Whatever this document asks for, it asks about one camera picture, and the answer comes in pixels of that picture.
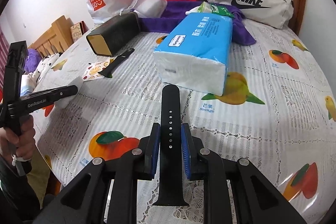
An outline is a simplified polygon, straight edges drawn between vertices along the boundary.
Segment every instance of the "purple plush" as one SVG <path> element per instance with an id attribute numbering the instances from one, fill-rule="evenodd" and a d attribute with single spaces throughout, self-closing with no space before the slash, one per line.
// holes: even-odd
<path id="1" fill-rule="evenodd" d="M 162 32 L 170 33 L 181 21 L 186 17 L 185 12 L 201 5 L 201 1 L 168 1 L 166 10 L 164 10 L 161 18 L 140 18 L 140 27 L 143 32 Z M 235 18 L 233 18 L 232 41 L 240 45 L 249 46 L 255 44 L 255 39 L 246 30 L 242 20 L 244 14 L 235 6 L 218 4 L 226 7 Z"/>
<path id="2" fill-rule="evenodd" d="M 34 72 L 41 60 L 42 58 L 37 50 L 34 50 L 33 48 L 28 49 L 25 71 L 27 73 Z"/>

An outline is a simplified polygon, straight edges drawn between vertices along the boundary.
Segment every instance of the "curtain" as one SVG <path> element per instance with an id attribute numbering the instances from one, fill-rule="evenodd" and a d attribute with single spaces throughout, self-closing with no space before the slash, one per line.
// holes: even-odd
<path id="1" fill-rule="evenodd" d="M 3 76 L 5 73 L 5 65 L 7 62 L 9 44 L 1 30 L 0 26 L 0 90 L 3 88 Z"/>

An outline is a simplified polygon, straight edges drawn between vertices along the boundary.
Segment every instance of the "purple pillow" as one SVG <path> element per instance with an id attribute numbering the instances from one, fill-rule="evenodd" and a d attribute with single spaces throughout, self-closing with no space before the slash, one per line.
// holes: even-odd
<path id="1" fill-rule="evenodd" d="M 33 48 L 28 49 L 28 56 L 25 63 L 25 71 L 27 73 L 34 72 L 41 60 L 42 57 L 37 50 L 34 50 Z"/>

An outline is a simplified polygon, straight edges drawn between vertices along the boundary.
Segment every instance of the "silver screw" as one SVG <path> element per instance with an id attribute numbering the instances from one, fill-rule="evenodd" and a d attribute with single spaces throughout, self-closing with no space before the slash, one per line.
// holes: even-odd
<path id="1" fill-rule="evenodd" d="M 210 154 L 210 150 L 207 148 L 201 148 L 201 150 L 199 151 L 202 155 L 209 155 Z"/>
<path id="2" fill-rule="evenodd" d="M 243 166 L 248 166 L 250 162 L 249 162 L 248 159 L 241 158 L 241 159 L 239 160 L 239 163 L 240 163 L 241 165 L 243 165 Z"/>
<path id="3" fill-rule="evenodd" d="M 94 159 L 92 160 L 92 163 L 93 163 L 94 165 L 100 165 L 102 162 L 103 162 L 103 159 L 102 159 L 102 158 L 94 158 Z"/>
<path id="4" fill-rule="evenodd" d="M 140 148 L 134 148 L 133 150 L 132 150 L 132 154 L 134 155 L 134 156 L 136 156 L 136 155 L 140 155 L 142 153 L 142 150 L 140 149 Z"/>

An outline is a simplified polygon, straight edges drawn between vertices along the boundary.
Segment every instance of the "green leaf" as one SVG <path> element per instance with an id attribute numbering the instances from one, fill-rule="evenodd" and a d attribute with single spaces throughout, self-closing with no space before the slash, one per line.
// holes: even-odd
<path id="1" fill-rule="evenodd" d="M 252 93 L 249 93 L 248 96 L 246 97 L 247 102 L 259 104 L 259 105 L 264 105 L 265 103 L 260 100 L 259 98 L 255 97 Z"/>
<path id="2" fill-rule="evenodd" d="M 277 51 L 277 50 L 273 50 L 273 51 L 272 51 L 272 53 L 273 53 L 274 55 L 279 55 L 279 54 L 282 54 L 282 52 L 280 52 L 280 51 Z"/>
<path id="3" fill-rule="evenodd" d="M 99 144 L 109 144 L 118 141 L 124 137 L 125 136 L 122 135 L 122 133 L 119 131 L 108 131 L 100 135 L 96 142 Z"/>
<path id="4" fill-rule="evenodd" d="M 292 181 L 291 186 L 294 187 L 296 184 L 298 184 L 303 177 L 305 176 L 307 170 L 309 168 L 309 164 L 305 164 L 296 174 L 295 178 Z"/>
<path id="5" fill-rule="evenodd" d="M 211 94 L 211 93 L 203 96 L 203 98 L 202 98 L 202 100 L 216 100 L 216 99 L 217 98 L 213 94 Z"/>

